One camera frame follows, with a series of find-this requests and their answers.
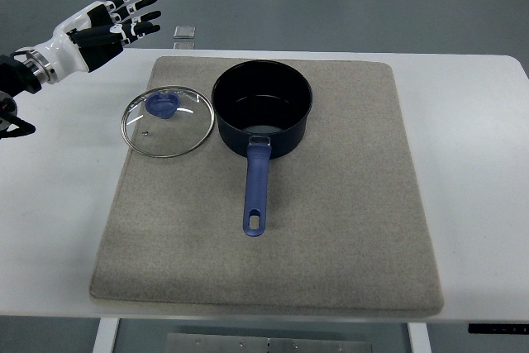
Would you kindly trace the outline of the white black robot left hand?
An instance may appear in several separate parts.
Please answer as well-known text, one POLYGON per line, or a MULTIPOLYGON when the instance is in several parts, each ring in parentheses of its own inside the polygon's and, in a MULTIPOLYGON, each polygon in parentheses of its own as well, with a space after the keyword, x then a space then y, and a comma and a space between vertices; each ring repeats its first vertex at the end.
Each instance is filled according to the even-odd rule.
POLYGON ((76 72, 93 72, 118 56, 124 47, 156 33, 160 11, 141 15, 157 0, 95 1, 62 21, 52 37, 22 47, 14 58, 40 83, 58 83, 76 72))

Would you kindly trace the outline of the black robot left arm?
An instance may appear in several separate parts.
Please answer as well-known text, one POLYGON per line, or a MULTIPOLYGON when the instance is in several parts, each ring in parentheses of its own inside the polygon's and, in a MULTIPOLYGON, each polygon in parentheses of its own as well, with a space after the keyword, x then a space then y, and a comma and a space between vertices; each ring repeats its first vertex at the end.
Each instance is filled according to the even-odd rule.
POLYGON ((36 127, 22 120, 18 115, 15 97, 23 92, 37 93, 41 82, 34 73, 32 63, 25 64, 16 57, 23 55, 15 51, 1 56, 1 138, 28 136, 36 132, 36 127))

